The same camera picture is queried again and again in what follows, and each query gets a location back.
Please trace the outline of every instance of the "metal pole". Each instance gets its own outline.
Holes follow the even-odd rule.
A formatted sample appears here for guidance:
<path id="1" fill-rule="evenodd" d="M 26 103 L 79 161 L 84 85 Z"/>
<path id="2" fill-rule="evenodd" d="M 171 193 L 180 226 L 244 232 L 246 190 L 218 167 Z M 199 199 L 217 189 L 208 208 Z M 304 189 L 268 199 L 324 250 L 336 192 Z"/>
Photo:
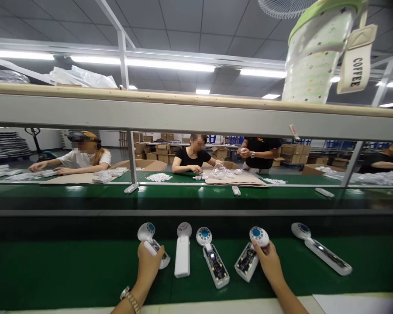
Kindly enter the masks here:
<path id="1" fill-rule="evenodd" d="M 135 171 L 135 155 L 134 155 L 134 135 L 131 130 L 127 130 L 128 139 L 128 157 L 130 159 L 130 171 L 132 184 L 137 183 L 137 173 Z"/>
<path id="2" fill-rule="evenodd" d="M 126 50 L 125 46 L 125 36 L 122 34 L 122 31 L 118 31 L 118 47 L 119 47 L 119 58 L 121 60 L 121 80 L 122 86 L 129 90 L 129 79 L 128 79 L 128 68 L 126 63 Z"/>
<path id="3" fill-rule="evenodd" d="M 379 88 L 377 89 L 376 95 L 374 96 L 374 100 L 372 101 L 371 107 L 376 108 L 382 104 L 384 97 L 386 96 L 387 84 L 390 83 L 392 77 L 393 77 L 393 59 L 390 60 L 386 66 L 383 79 L 380 81 Z M 345 172 L 344 179 L 342 180 L 341 183 L 342 187 L 347 187 L 349 185 L 349 180 L 352 177 L 352 173 L 354 172 L 355 165 L 357 164 L 358 158 L 361 155 L 363 147 L 364 147 L 363 141 L 357 142 L 354 152 L 352 153 L 352 157 L 349 161 L 348 168 Z"/>

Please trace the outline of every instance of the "fan head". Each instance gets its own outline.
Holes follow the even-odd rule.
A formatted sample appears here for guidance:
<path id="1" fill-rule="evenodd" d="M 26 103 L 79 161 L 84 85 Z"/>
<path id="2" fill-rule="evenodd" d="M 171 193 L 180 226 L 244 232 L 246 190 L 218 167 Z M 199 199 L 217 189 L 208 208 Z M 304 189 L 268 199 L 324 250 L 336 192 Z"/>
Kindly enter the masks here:
<path id="1" fill-rule="evenodd" d="M 261 9 L 269 16 L 278 19 L 299 17 L 316 0 L 258 0 Z"/>

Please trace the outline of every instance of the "tag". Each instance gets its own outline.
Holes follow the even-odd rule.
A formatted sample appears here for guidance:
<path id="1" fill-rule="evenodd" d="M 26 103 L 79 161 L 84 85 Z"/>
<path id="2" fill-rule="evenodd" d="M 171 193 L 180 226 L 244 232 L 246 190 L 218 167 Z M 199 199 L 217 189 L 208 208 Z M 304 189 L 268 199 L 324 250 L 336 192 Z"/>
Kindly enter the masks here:
<path id="1" fill-rule="evenodd" d="M 368 84 L 371 72 L 371 48 L 376 39 L 377 25 L 352 31 L 341 66 L 338 94 L 360 92 Z"/>

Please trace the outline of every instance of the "stack of cardboard boxes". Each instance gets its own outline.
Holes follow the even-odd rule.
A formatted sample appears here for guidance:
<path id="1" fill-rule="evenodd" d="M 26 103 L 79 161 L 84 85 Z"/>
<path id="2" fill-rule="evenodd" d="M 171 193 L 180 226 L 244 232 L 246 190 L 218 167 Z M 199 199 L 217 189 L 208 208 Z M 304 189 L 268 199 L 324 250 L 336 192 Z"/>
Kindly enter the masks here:
<path id="1" fill-rule="evenodd" d="M 307 164 L 311 146 L 283 145 L 281 157 L 289 164 Z"/>

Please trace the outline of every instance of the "hand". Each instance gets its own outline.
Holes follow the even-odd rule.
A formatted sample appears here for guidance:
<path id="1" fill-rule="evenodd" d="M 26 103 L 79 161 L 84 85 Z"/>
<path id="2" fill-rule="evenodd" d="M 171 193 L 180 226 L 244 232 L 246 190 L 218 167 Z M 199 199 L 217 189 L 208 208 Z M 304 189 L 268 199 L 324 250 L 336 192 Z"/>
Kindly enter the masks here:
<path id="1" fill-rule="evenodd" d="M 47 166 L 48 162 L 47 161 L 41 161 L 39 163 L 35 163 L 33 165 L 31 165 L 28 170 L 30 172 L 38 172 L 41 171 L 42 169 L 44 169 Z"/>
<path id="2" fill-rule="evenodd" d="M 162 246 L 157 252 L 156 256 L 153 256 L 144 246 L 144 242 L 141 242 L 138 246 L 138 276 L 137 283 L 150 288 L 153 284 L 154 279 L 159 272 L 160 261 L 162 260 L 165 247 Z"/>
<path id="3" fill-rule="evenodd" d="M 55 168 L 54 171 L 56 171 L 58 175 L 75 174 L 75 173 L 77 173 L 76 169 L 61 168 L 61 167 Z"/>
<path id="4" fill-rule="evenodd" d="M 281 262 L 279 261 L 275 245 L 272 241 L 269 241 L 268 246 L 263 249 L 256 243 L 256 241 L 252 241 L 252 244 L 258 254 L 263 273 L 271 286 L 274 288 L 285 283 L 283 270 L 281 269 Z"/>
<path id="5" fill-rule="evenodd" d="M 193 171 L 194 173 L 196 173 L 198 175 L 202 173 L 202 169 L 198 165 L 189 166 L 189 170 Z"/>
<path id="6" fill-rule="evenodd" d="M 241 156 L 242 158 L 249 158 L 250 155 L 252 155 L 252 153 L 253 153 L 253 152 L 252 152 L 251 150 L 246 149 L 246 150 L 244 150 L 244 151 L 241 151 L 240 156 Z"/>

